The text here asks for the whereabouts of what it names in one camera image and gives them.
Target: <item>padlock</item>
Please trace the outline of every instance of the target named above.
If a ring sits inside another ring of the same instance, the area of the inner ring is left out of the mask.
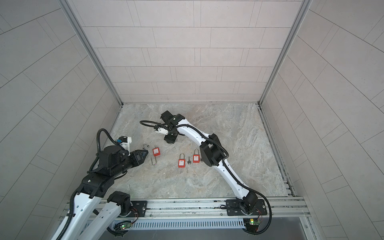
[[[185,167],[185,156],[184,156],[184,153],[180,154],[180,159],[179,159],[178,167]]]
[[[200,155],[199,155],[199,150],[195,149],[193,152],[193,162],[200,162]]]

